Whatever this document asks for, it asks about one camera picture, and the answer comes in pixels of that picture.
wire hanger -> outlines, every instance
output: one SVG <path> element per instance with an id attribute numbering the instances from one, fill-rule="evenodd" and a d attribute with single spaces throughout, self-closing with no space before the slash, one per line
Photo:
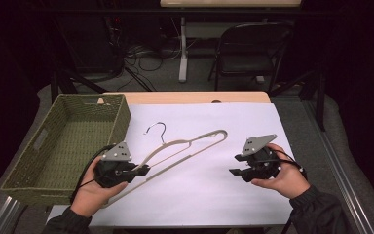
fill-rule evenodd
<path id="1" fill-rule="evenodd" d="M 162 122 L 158 122 L 158 123 L 156 123 L 156 124 L 150 126 L 150 127 L 148 128 L 148 130 L 149 130 L 151 127 L 153 127 L 153 126 L 155 126 L 155 125 L 157 125 L 157 124 L 162 124 L 162 125 L 165 126 L 165 129 L 164 129 L 164 131 L 163 131 L 163 133 L 162 133 L 162 135 L 161 135 L 161 137 L 162 137 L 162 141 L 163 141 L 163 144 L 162 144 L 161 146 L 159 146 L 157 149 L 155 149 L 153 152 L 151 152 L 151 153 L 150 153 L 150 154 L 149 154 L 149 155 L 148 155 L 148 156 L 147 156 L 147 157 L 142 161 L 142 163 L 140 163 L 137 167 L 134 168 L 134 170 L 136 170 L 137 168 L 140 168 L 140 167 L 142 167 L 143 165 L 145 165 L 145 164 L 146 164 L 146 163 L 147 163 L 151 158 L 153 158 L 153 157 L 154 157 L 157 153 L 159 153 L 160 151 L 162 151 L 162 150 L 164 150 L 164 149 L 166 149 L 166 148 L 168 148 L 168 147 L 171 147 L 171 146 L 173 146 L 173 145 L 177 145 L 177 144 L 185 144 L 185 143 L 188 144 L 186 148 L 181 149 L 180 151 L 178 151 L 178 152 L 176 152 L 176 153 L 174 153 L 174 154 L 168 156 L 168 157 L 165 158 L 164 160 L 162 160 L 162 161 L 160 161 L 160 162 L 158 162 L 158 163 L 156 163 L 156 164 L 150 166 L 150 168 L 151 168 L 151 167 L 154 167 L 154 166 L 157 166 L 158 164 L 160 164 L 160 163 L 166 161 L 167 159 L 169 159 L 169 158 L 171 158 L 171 157 L 173 157 L 173 156 L 175 156 L 175 155 L 177 155 L 177 154 L 179 154 L 179 153 L 185 151 L 186 149 L 190 148 L 190 147 L 193 145 L 193 142 L 195 142 L 195 141 L 197 141 L 197 140 L 200 140 L 200 139 L 203 139 L 203 138 L 206 138 L 206 137 L 215 137 L 215 136 L 220 135 L 220 134 L 223 135 L 223 138 L 220 139 L 220 140 L 218 140 L 218 141 L 216 141 L 215 143 L 212 143 L 211 145 L 208 145 L 208 146 L 206 146 L 206 147 L 204 147 L 204 148 L 202 148 L 202 149 L 200 149 L 200 150 L 198 150 L 198 151 L 196 151 L 196 152 L 194 152 L 194 153 L 192 153 L 192 154 L 189 154 L 189 155 L 187 155 L 187 156 L 185 156 L 185 157 L 179 159 L 178 161 L 176 161 L 176 162 L 172 163 L 171 165 L 167 166 L 166 168 L 164 168 L 164 169 L 162 169 L 162 170 L 156 172 L 155 174 L 153 174 L 153 175 L 147 177 L 144 181 L 140 182 L 136 187 L 134 187 L 134 188 L 132 188 L 132 189 L 130 189 L 130 190 L 128 190 L 128 191 L 125 191 L 125 192 L 123 191 L 122 193 L 118 194 L 117 196 L 111 198 L 111 199 L 108 201 L 108 203 L 107 203 L 106 205 L 104 205 L 103 208 L 106 208 L 106 207 L 110 206 L 110 205 L 113 204 L 114 202 L 120 200 L 120 199 L 123 198 L 124 196 L 126 196 L 126 195 L 128 195 L 129 193 L 133 192 L 136 188 L 138 188 L 138 187 L 142 186 L 143 184 L 147 183 L 147 182 L 150 181 L 151 179 L 153 179 L 153 178 L 155 178 L 155 177 L 161 175 L 162 173 L 164 173 L 164 172 L 166 172 L 167 170 L 169 170 L 169 169 L 175 167 L 176 165 L 182 163 L 183 161 L 185 161 L 185 160 L 187 160 L 187 159 L 189 159 L 189 158 L 191 158 L 191 157 L 193 157 L 193 156 L 196 156 L 196 155 L 200 154 L 201 152 L 203 152 L 203 151 L 205 151 L 205 150 L 211 148 L 212 146 L 214 146 L 214 145 L 220 143 L 221 141 L 223 141 L 223 140 L 225 140 L 225 139 L 227 138 L 227 132 L 226 132 L 225 130 L 216 130 L 216 131 L 212 131 L 212 132 L 209 132 L 209 133 L 206 133 L 206 134 L 203 134 L 203 135 L 197 136 L 197 137 L 192 138 L 192 139 L 177 139 L 177 140 L 173 140 L 173 141 L 170 141 L 170 142 L 164 142 L 164 140 L 163 140 L 163 134 L 164 134 L 164 132 L 166 131 L 166 125 L 165 125 L 164 123 L 162 123 Z"/>

hand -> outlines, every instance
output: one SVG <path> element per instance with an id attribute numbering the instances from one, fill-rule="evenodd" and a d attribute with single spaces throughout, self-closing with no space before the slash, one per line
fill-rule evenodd
<path id="1" fill-rule="evenodd" d="M 88 167 L 81 184 L 91 180 L 93 181 L 82 186 L 78 190 L 74 202 L 71 205 L 71 210 L 78 215 L 91 217 L 108 202 L 108 199 L 119 194 L 127 186 L 126 182 L 122 182 L 111 188 L 103 188 L 94 181 L 94 168 L 100 159 L 101 157 L 98 156 Z"/>
<path id="2" fill-rule="evenodd" d="M 266 146 L 271 148 L 272 150 L 283 151 L 283 149 L 273 143 L 269 143 Z M 279 158 L 283 160 L 290 160 L 282 153 L 277 152 Z M 302 176 L 296 166 L 288 164 L 288 163 L 281 163 L 281 170 L 276 176 L 276 178 L 272 179 L 259 179 L 254 178 L 251 183 L 260 186 L 263 188 L 274 189 L 279 192 L 279 194 L 283 195 L 286 198 L 292 199 L 295 198 L 302 193 L 304 193 L 308 188 L 311 186 L 308 181 Z"/>

white sheet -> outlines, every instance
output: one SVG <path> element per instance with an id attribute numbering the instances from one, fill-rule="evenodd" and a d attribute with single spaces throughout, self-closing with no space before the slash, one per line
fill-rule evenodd
<path id="1" fill-rule="evenodd" d="M 273 104 L 216 103 L 130 105 L 131 122 L 126 136 L 132 162 L 139 164 L 165 141 L 190 139 L 215 130 L 225 130 L 221 143 L 159 175 L 132 193 L 100 210 L 92 225 L 120 227 L 221 227 L 286 223 L 291 207 L 288 199 L 273 190 L 256 187 L 233 176 L 229 169 L 246 168 L 235 155 L 242 152 L 248 137 L 276 134 L 273 141 L 292 155 L 278 112 Z M 205 138 L 173 160 L 153 167 L 147 176 L 138 176 L 126 190 L 181 157 L 221 139 Z M 175 152 L 172 147 L 150 161 L 158 162 Z M 60 215 L 66 206 L 54 206 L 49 218 Z"/>

black chair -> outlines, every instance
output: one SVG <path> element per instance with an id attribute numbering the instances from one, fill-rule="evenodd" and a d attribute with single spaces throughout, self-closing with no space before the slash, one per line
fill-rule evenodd
<path id="1" fill-rule="evenodd" d="M 218 89 L 220 76 L 269 76 L 270 92 L 292 36 L 292 26 L 282 22 L 246 23 L 227 29 L 220 37 L 208 76 L 210 80 L 215 67 L 214 90 Z"/>

green woven basket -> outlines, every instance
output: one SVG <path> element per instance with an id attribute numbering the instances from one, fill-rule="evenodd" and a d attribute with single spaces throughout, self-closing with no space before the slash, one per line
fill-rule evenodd
<path id="1" fill-rule="evenodd" d="M 27 205 L 69 204 L 85 165 L 125 139 L 130 118 L 124 95 L 59 95 L 2 191 Z"/>

